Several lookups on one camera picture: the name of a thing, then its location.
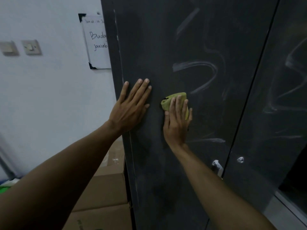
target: cardboard box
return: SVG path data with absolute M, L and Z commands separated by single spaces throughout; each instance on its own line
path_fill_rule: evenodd
M 129 204 L 70 214 L 62 230 L 132 230 Z
M 116 140 L 109 149 L 107 166 L 98 168 L 72 211 L 127 203 L 124 165 L 124 146 Z

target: metal cabinet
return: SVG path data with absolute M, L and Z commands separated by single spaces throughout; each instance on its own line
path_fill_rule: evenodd
M 161 100 L 186 92 L 191 150 L 225 165 L 277 0 L 101 0 L 114 86 L 149 78 L 144 121 L 124 135 L 137 229 L 208 222 L 163 138 Z
M 268 217 L 268 206 L 277 199 L 305 225 L 306 8 L 307 0 L 278 5 L 224 175 L 233 190 Z

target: forearm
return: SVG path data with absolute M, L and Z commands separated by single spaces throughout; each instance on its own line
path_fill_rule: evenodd
M 33 169 L 0 196 L 0 208 L 5 209 L 0 215 L 1 229 L 25 227 L 48 212 L 56 213 L 56 208 L 64 208 L 61 212 L 68 216 L 118 137 L 119 132 L 106 122 Z
M 229 189 L 186 145 L 172 150 L 218 229 L 275 229 L 263 214 Z

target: hand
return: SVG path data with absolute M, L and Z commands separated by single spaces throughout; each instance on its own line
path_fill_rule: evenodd
M 192 108 L 189 110 L 188 119 L 185 119 L 188 100 L 186 99 L 183 102 L 182 109 L 180 109 L 180 98 L 181 95 L 177 96 L 177 98 L 173 97 L 169 106 L 169 112 L 165 112 L 163 133 L 171 150 L 183 147 L 188 126 L 192 121 Z
M 151 92 L 151 86 L 148 86 L 148 83 L 149 79 L 145 79 L 144 82 L 142 79 L 139 79 L 126 100 L 125 97 L 129 82 L 126 81 L 124 83 L 120 97 L 114 105 L 109 117 L 109 121 L 112 122 L 120 134 L 131 130 L 138 124 L 149 107 L 149 104 L 145 104 Z

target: white wall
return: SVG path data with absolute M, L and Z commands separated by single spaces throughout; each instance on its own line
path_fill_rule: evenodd
M 100 0 L 1 0 L 0 146 L 24 175 L 109 117 L 115 103 L 110 69 L 90 70 L 78 13 L 102 14 Z M 38 40 L 27 56 L 22 39 Z M 0 168 L 0 180 L 6 178 Z

